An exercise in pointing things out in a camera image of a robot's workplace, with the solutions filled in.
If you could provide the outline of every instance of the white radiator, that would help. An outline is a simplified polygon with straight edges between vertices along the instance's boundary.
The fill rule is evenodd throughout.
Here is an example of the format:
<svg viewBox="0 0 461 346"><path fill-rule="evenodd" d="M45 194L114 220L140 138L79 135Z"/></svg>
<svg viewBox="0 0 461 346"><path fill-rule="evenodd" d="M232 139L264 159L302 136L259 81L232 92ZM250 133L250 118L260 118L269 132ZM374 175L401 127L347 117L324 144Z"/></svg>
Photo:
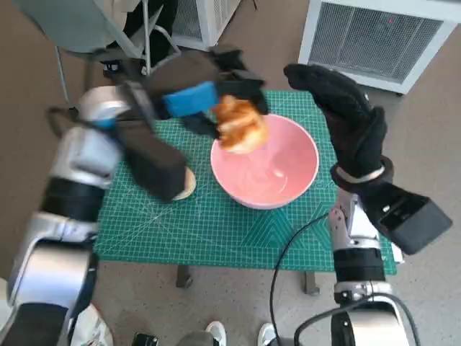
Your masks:
<svg viewBox="0 0 461 346"><path fill-rule="evenodd" d="M239 3L240 0L179 0L174 42L199 50L216 45Z"/></svg>
<svg viewBox="0 0 461 346"><path fill-rule="evenodd" d="M461 1L310 0L298 62L406 94L459 21Z"/></svg>

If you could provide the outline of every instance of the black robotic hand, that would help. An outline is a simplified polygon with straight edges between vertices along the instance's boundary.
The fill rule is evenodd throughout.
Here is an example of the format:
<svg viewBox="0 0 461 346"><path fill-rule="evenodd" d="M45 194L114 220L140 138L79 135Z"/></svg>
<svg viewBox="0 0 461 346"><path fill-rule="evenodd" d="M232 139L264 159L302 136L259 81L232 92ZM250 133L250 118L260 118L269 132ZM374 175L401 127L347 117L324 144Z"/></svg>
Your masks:
<svg viewBox="0 0 461 346"><path fill-rule="evenodd" d="M284 73L293 89L312 94L325 115L338 165L355 178L380 169L387 131L384 110L372 108L358 84L339 72L290 64Z"/></svg>

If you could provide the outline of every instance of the shoe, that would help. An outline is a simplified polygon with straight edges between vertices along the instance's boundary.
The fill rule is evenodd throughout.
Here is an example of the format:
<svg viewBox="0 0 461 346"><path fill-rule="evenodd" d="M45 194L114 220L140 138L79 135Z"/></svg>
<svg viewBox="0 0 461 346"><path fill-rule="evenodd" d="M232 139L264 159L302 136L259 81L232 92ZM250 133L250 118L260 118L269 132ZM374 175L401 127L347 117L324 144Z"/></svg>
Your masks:
<svg viewBox="0 0 461 346"><path fill-rule="evenodd" d="M107 79L113 79L122 72L122 66L119 63L105 63L102 67L102 75Z"/></svg>
<svg viewBox="0 0 461 346"><path fill-rule="evenodd" d="M258 346L267 346L275 339L275 329L272 323L262 325L258 334Z"/></svg>
<svg viewBox="0 0 461 346"><path fill-rule="evenodd" d="M225 329L224 326L221 322L219 321L213 321L210 324L208 324L207 329L205 329L206 332L209 332L215 339L216 341L219 342L219 346L226 346L228 341L227 338L225 337Z"/></svg>

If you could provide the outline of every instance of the green cutting mat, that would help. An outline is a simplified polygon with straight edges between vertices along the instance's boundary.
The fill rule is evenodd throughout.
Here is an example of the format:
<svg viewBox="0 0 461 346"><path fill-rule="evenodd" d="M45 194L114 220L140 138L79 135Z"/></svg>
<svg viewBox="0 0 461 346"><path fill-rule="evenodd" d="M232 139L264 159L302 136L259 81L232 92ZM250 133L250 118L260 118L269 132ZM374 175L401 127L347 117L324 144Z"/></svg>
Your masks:
<svg viewBox="0 0 461 346"><path fill-rule="evenodd" d="M233 201L217 184L210 166L212 140L184 130L175 120L157 122L158 134L189 159L197 189L186 200L161 204L135 186L121 164L99 215L97 252L102 259L186 265L273 268L295 229L334 204L329 169L336 162L321 111L307 92L267 92L273 113L304 126L317 143L320 168L309 190L277 210L252 210ZM392 250L383 242L388 273ZM310 227L292 245L283 268L333 271L328 224Z"/></svg>

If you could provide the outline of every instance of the floor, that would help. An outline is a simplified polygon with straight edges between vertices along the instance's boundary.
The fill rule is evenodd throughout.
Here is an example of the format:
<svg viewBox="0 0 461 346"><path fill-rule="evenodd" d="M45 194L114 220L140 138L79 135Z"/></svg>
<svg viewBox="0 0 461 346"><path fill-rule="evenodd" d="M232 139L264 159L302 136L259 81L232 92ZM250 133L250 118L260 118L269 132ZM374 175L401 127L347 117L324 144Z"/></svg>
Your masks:
<svg viewBox="0 0 461 346"><path fill-rule="evenodd" d="M267 86L288 89L285 64L297 60L305 0L243 0L222 41L240 46L248 66ZM0 3L2 42L0 105L0 276L6 277L25 225L40 201L57 140L42 116L63 101L53 46L13 9ZM390 281L410 306L425 345L461 341L461 28L455 30L423 76L404 97L370 89L390 124L385 154L397 168L395 182L431 196L453 218L451 231L423 253L407 258ZM82 63L66 58L71 93L81 94ZM151 333L172 346L183 334L220 319L229 345L255 345L269 320L271 273L263 270L197 268L189 290L174 288L175 267L103 262L94 302L111 326L117 345L136 332ZM333 275L320 275L322 294L304 296L300 276L284 272L276 292L283 335L309 316L334 305ZM305 333L305 345L328 345L329 322Z"/></svg>

